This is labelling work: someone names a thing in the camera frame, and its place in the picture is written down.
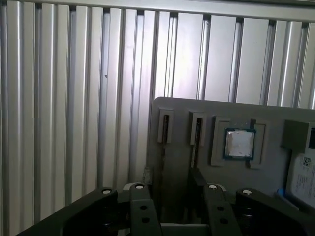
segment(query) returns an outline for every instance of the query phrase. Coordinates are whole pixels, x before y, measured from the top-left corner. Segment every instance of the sticker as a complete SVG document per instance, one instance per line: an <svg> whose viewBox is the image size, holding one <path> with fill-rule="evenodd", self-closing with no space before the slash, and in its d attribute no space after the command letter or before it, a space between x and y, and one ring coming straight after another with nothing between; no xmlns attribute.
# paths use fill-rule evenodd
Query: sticker
<svg viewBox="0 0 315 236"><path fill-rule="evenodd" d="M315 158L299 155L295 162L293 194L315 207Z"/></svg>

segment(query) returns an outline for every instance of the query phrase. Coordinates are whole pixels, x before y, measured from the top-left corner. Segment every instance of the white screw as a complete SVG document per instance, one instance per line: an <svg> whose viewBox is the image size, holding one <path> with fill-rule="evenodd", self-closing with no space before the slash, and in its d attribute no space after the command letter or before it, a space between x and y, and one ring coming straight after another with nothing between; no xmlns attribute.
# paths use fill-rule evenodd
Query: white screw
<svg viewBox="0 0 315 236"><path fill-rule="evenodd" d="M215 185L209 185L208 188L211 188L211 189L217 189L217 187Z"/></svg>
<svg viewBox="0 0 315 236"><path fill-rule="evenodd" d="M103 194L109 194L112 190L106 189L103 191Z"/></svg>
<svg viewBox="0 0 315 236"><path fill-rule="evenodd" d="M247 194L247 195L252 194L252 192L251 192L251 191L249 191L249 190L247 190L247 189L243 190L243 193L245 193L245 194Z"/></svg>

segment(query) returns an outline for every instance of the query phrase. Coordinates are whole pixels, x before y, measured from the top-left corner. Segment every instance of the metal panel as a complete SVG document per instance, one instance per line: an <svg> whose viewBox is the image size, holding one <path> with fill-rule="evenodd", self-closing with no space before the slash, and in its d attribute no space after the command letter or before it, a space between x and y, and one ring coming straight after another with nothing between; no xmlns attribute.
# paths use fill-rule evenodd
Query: metal panel
<svg viewBox="0 0 315 236"><path fill-rule="evenodd" d="M9 231L9 156L8 156L8 66L7 66L7 6L1 6L0 9L0 33L1 33L1 154L2 154L2 203L0 223L0 233L8 235Z"/></svg>
<svg viewBox="0 0 315 236"><path fill-rule="evenodd" d="M55 137L55 202L53 211L65 204L66 118L69 75L69 6L58 6L57 72L56 72L56 137Z"/></svg>
<svg viewBox="0 0 315 236"><path fill-rule="evenodd" d="M9 235L16 235L22 226L22 4L8 2L8 159L9 159Z"/></svg>
<svg viewBox="0 0 315 236"><path fill-rule="evenodd" d="M197 98L202 15L178 14L173 97Z"/></svg>
<svg viewBox="0 0 315 236"><path fill-rule="evenodd" d="M144 12L143 26L143 48L142 64L141 64L141 81L139 93L139 119L137 132L137 149L135 175L130 181L141 181L143 170L146 164L147 145L148 145L148 129L149 114L151 111L151 86L152 86L152 69L153 69L153 49L155 35L155 12Z"/></svg>
<svg viewBox="0 0 315 236"><path fill-rule="evenodd" d="M76 8L72 201L82 197L85 192L89 11L84 6Z"/></svg>
<svg viewBox="0 0 315 236"><path fill-rule="evenodd" d="M140 84L141 84L141 63L143 50L143 26L144 15L138 14L136 20L136 38L134 52L134 72L132 83L132 107L131 107L131 139L130 139L130 167L129 179L135 179L135 169L137 162L137 135L139 129L139 104L140 104Z"/></svg>
<svg viewBox="0 0 315 236"><path fill-rule="evenodd" d="M122 102L119 128L119 146L117 160L117 184L122 189L128 182L129 149L131 135L132 84L134 72L134 53L136 36L136 10L126 10L125 17L125 45L122 74Z"/></svg>
<svg viewBox="0 0 315 236"><path fill-rule="evenodd" d="M278 92L281 77L281 65L284 54L286 22L277 21L275 30L275 40L272 54L272 64L270 71L270 82L267 105L276 106L278 102Z"/></svg>
<svg viewBox="0 0 315 236"><path fill-rule="evenodd" d="M293 106L301 27L301 22L288 22L286 25L285 50L280 78L278 106Z"/></svg>
<svg viewBox="0 0 315 236"><path fill-rule="evenodd" d="M236 102L260 103L267 30L268 20L244 19Z"/></svg>
<svg viewBox="0 0 315 236"><path fill-rule="evenodd" d="M302 84L299 97L299 108L312 108L310 102L312 80L314 76L315 59L315 23L310 23L308 28L307 43L302 71Z"/></svg>
<svg viewBox="0 0 315 236"><path fill-rule="evenodd" d="M42 5L40 84L40 219L53 213L56 6Z"/></svg>
<svg viewBox="0 0 315 236"><path fill-rule="evenodd" d="M206 87L206 74L208 64L208 51L210 41L210 17L204 17L202 21L201 45L200 45L200 58L199 58L199 71L197 83L197 99L205 99Z"/></svg>
<svg viewBox="0 0 315 236"><path fill-rule="evenodd" d="M34 85L35 4L23 7L23 222L22 230L34 223Z"/></svg>
<svg viewBox="0 0 315 236"><path fill-rule="evenodd" d="M120 47L122 10L110 9L108 74L106 92L105 143L103 161L103 186L114 186L116 174L117 120L120 94Z"/></svg>
<svg viewBox="0 0 315 236"><path fill-rule="evenodd" d="M103 9L92 8L85 193L96 188Z"/></svg>
<svg viewBox="0 0 315 236"><path fill-rule="evenodd" d="M175 43L172 45L173 19L170 19L169 12L160 12L158 16L157 69L154 98L172 96L174 74L170 73L170 70L167 71L166 68L171 64L168 59L172 56L174 58L174 55L171 55L172 51L169 50L172 47L175 48Z"/></svg>
<svg viewBox="0 0 315 236"><path fill-rule="evenodd" d="M0 5L0 35L2 35L2 6ZM4 184L3 181L5 179L5 176L4 176L4 169L5 169L5 161L4 161L4 151L3 151L3 144L2 144L2 140L3 140L3 133L2 133L2 126L3 126L3 123L2 123L2 81L5 80L5 78L2 76L2 70L3 70L3 58L2 58L2 50L3 50L3 42L2 42L2 39L0 40L1 42L1 47L0 47L0 236L4 235L4 230L3 230L3 225L4 225L4 213L3 213L3 210L4 210Z"/></svg>
<svg viewBox="0 0 315 236"><path fill-rule="evenodd" d="M33 2L43 2L43 0L28 0ZM60 4L60 0L45 0ZM212 15L222 16L242 16L249 18L263 18L275 20L293 20L293 21L311 21L315 22L315 10L312 8L279 6L267 4L243 2L224 2L224 1L183 1L183 0L63 0L62 4L70 5L89 5L102 6L112 8L131 8L131 9L147 9L147 10L162 10L187 13L209 13Z"/></svg>
<svg viewBox="0 0 315 236"><path fill-rule="evenodd" d="M234 17L211 18L205 100L229 99L235 21Z"/></svg>

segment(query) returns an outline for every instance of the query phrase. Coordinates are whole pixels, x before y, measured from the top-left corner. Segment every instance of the white label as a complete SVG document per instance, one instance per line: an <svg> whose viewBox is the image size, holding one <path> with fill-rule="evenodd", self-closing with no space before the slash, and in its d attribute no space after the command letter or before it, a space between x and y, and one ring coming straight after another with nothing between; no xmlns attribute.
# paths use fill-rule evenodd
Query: white label
<svg viewBox="0 0 315 236"><path fill-rule="evenodd" d="M294 166L293 195L315 207L315 158L300 154Z"/></svg>

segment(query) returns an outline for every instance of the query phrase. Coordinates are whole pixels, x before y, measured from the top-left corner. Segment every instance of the corrugated metal wall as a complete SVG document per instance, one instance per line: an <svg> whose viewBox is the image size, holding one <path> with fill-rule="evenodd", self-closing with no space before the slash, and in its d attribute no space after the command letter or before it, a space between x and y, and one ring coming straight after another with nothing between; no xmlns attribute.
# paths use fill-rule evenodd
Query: corrugated metal wall
<svg viewBox="0 0 315 236"><path fill-rule="evenodd" d="M315 108L313 9L35 2L0 9L0 235L140 180L156 97Z"/></svg>

